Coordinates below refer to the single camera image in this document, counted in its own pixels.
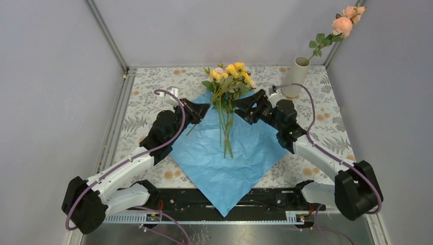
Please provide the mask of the dark pink flower stem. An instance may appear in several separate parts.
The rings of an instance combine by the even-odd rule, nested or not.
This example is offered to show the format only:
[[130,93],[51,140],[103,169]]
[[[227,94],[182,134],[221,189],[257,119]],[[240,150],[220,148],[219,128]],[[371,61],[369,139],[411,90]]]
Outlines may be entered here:
[[197,123],[194,123],[191,129],[187,132],[186,136],[190,135],[190,133],[195,129],[195,127],[203,121],[203,118],[200,118]]

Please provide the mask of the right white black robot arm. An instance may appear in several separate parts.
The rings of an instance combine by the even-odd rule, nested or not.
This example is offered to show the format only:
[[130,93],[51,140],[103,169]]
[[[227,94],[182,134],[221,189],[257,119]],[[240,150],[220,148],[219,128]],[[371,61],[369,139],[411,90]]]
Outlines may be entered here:
[[309,130],[297,123],[297,111],[290,100],[279,100],[275,106],[261,89],[255,94],[235,100],[235,113],[249,124],[260,120],[276,129],[276,138],[282,148],[320,169],[332,184],[313,180],[295,186],[293,204],[306,210],[312,204],[336,207],[348,220],[354,221],[364,214],[381,210],[383,195],[370,163],[363,160],[348,163],[315,143]]

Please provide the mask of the blue wrapping paper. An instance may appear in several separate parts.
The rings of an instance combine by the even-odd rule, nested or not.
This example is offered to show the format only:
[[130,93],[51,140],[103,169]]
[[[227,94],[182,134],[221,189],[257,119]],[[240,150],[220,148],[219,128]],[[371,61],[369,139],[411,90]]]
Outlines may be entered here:
[[219,116],[209,109],[203,121],[173,144],[170,156],[205,197],[226,216],[287,151],[277,141],[277,131],[263,121],[248,124],[234,116],[231,129],[233,158],[220,146]]

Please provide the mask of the artificial flower bunch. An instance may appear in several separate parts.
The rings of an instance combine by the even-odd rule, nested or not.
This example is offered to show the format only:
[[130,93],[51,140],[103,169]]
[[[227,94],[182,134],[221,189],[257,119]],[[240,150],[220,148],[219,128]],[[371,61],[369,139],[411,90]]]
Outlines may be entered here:
[[256,88],[255,82],[242,62],[226,66],[220,63],[214,69],[204,68],[204,72],[208,78],[202,84],[207,91],[211,92],[210,103],[219,116],[220,146],[224,149],[224,157],[233,158],[230,137],[236,109],[234,101],[254,90]]

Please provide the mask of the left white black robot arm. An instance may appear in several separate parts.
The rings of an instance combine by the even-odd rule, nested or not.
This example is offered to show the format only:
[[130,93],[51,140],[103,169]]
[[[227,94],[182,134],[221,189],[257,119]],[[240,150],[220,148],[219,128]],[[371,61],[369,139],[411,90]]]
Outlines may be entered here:
[[87,179],[73,178],[61,206],[67,216],[66,228],[89,234],[113,214],[135,206],[154,209],[159,190],[148,180],[136,181],[128,188],[121,185],[166,158],[186,127],[199,124],[209,108],[209,103],[180,99],[173,110],[157,114],[147,136],[120,162]]

